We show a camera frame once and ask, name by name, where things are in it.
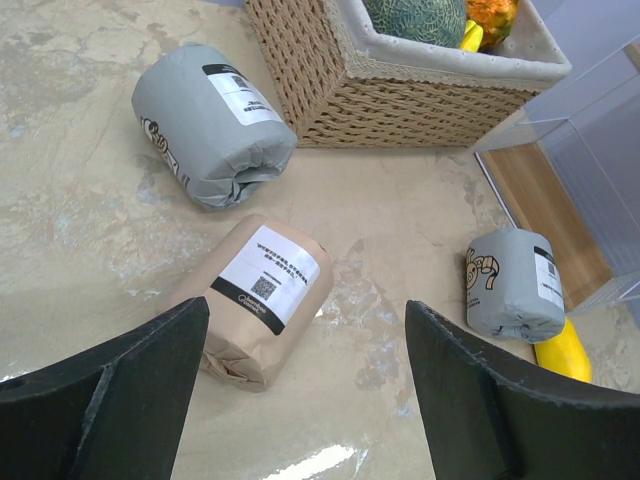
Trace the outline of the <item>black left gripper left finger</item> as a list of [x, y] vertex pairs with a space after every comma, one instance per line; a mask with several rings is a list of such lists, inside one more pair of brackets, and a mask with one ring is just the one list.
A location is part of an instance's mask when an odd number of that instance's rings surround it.
[[168, 479], [209, 321], [204, 298], [1, 384], [4, 479]]

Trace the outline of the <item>yellow banana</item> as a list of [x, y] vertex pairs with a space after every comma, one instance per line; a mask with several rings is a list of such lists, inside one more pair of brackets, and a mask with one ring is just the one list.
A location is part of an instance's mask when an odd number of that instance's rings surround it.
[[468, 20], [460, 49], [468, 52], [477, 52], [482, 44], [483, 36], [484, 29], [475, 21]]

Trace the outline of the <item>brown paper towel roll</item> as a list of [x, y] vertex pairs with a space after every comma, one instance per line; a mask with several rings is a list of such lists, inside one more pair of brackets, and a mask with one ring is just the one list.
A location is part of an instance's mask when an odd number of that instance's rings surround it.
[[200, 367], [238, 388], [270, 388], [327, 299], [327, 251], [263, 215], [244, 217], [160, 305], [204, 297], [209, 323]]

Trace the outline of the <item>green melon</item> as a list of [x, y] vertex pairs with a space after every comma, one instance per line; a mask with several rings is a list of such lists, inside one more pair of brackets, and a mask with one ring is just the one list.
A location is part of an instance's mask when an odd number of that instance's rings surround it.
[[445, 48], [458, 48], [465, 34], [463, 0], [369, 0], [364, 6], [379, 34]]

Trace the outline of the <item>woven wicker fruit basket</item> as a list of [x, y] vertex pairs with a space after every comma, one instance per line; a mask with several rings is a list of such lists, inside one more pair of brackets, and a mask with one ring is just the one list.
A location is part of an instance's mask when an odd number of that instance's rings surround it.
[[249, 1], [284, 116], [304, 147], [469, 147], [563, 80], [529, 1], [477, 52], [377, 33], [364, 1]]

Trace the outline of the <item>yellow mango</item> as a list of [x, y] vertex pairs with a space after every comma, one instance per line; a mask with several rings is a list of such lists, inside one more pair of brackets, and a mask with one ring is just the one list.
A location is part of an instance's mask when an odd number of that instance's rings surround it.
[[592, 382], [592, 366], [569, 317], [563, 331], [534, 345], [537, 364], [557, 374], [585, 383]]

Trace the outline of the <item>grey paper towel roll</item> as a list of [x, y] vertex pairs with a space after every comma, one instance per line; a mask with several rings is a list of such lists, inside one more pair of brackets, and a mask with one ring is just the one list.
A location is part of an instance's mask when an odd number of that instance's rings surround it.
[[297, 137], [250, 80], [213, 47], [190, 43], [139, 78], [144, 133], [198, 205], [226, 209], [279, 177]]
[[565, 306], [549, 241], [507, 227], [474, 239], [466, 252], [467, 323], [477, 333], [530, 344], [559, 335]]

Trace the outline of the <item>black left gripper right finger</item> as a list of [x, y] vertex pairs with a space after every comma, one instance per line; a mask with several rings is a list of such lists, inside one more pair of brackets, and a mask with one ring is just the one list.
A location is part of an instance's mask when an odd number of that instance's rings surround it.
[[405, 333], [436, 478], [638, 478], [638, 395], [538, 367], [420, 301]]

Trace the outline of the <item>orange pumpkin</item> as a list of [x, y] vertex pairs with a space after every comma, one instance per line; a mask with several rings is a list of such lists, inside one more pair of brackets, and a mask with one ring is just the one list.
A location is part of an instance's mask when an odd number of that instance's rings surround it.
[[467, 0], [466, 11], [483, 29], [481, 50], [494, 48], [511, 33], [518, 9], [518, 0]]

